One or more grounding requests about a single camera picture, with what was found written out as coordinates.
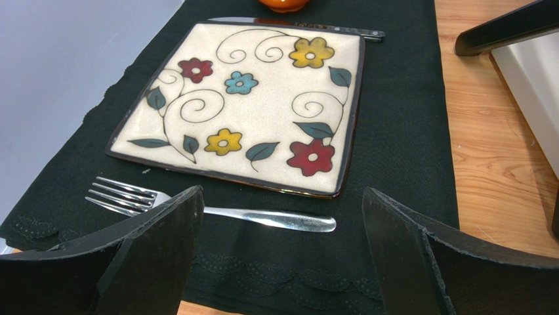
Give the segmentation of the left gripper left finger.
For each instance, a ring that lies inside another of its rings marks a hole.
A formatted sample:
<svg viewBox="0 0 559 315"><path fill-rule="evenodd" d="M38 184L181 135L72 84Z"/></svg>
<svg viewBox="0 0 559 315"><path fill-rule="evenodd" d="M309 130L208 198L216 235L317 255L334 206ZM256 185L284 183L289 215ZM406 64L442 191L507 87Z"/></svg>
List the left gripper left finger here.
<svg viewBox="0 0 559 315"><path fill-rule="evenodd" d="M176 314L204 201L193 186L155 209L48 251L1 257L2 314Z"/></svg>

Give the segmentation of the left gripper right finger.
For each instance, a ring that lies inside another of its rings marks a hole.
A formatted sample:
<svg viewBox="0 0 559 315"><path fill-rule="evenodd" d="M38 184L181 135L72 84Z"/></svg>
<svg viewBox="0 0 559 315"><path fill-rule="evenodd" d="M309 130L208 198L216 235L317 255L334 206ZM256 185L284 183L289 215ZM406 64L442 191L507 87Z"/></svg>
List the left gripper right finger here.
<svg viewBox="0 0 559 315"><path fill-rule="evenodd" d="M558 259L475 238L374 188L362 211L387 314L558 313Z"/></svg>

